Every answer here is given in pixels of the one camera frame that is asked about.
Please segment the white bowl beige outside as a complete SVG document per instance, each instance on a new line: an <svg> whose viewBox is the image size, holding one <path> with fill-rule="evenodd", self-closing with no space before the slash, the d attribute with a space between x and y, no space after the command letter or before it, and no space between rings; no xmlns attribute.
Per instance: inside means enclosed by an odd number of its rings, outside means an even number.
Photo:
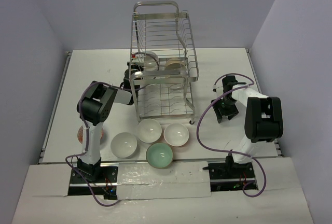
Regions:
<svg viewBox="0 0 332 224"><path fill-rule="evenodd" d="M185 63L179 58L169 58L165 64L165 70L185 70Z"/></svg>

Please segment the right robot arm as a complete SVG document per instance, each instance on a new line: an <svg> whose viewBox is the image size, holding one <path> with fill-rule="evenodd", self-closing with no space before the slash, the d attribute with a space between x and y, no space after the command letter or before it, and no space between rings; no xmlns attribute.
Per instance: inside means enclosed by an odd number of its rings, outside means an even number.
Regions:
<svg viewBox="0 0 332 224"><path fill-rule="evenodd" d="M252 89L254 82L239 82L236 74L223 75L217 80L222 81L225 95L213 105L218 123L224 117L231 120L238 115L237 102L246 108L245 136L231 155L233 160L225 165L226 174L236 178L243 172L243 165L251 162L252 156L263 144L271 143L283 135L281 100Z"/></svg>

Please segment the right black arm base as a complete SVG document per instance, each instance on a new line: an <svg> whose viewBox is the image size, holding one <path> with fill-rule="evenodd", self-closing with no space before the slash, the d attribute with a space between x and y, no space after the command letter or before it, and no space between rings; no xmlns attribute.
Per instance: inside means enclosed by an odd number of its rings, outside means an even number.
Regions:
<svg viewBox="0 0 332 224"><path fill-rule="evenodd" d="M238 164L231 155L225 162L209 162L203 168L209 172L210 188L212 192L257 190L256 178L251 162Z"/></svg>

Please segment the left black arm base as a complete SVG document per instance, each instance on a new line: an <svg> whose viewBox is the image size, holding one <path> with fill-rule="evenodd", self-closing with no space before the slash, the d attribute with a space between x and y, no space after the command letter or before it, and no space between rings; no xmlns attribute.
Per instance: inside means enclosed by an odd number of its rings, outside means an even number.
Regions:
<svg viewBox="0 0 332 224"><path fill-rule="evenodd" d="M101 172L95 181L89 182L93 193L104 200L118 200L117 197L118 166L102 166ZM69 196L92 195L83 178L74 170L71 171Z"/></svg>

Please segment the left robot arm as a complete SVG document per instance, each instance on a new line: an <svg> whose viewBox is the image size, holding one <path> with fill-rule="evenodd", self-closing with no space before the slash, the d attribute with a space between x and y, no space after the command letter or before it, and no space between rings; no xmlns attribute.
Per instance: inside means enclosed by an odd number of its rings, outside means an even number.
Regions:
<svg viewBox="0 0 332 224"><path fill-rule="evenodd" d="M97 181L101 177L100 139L103 123L113 104L134 104L133 93L138 93L140 86L132 90L129 77L143 70L142 63L133 65L133 69L128 68L120 86L92 81L77 104L77 112L84 123L83 149L77 159L77 169L88 182Z"/></svg>

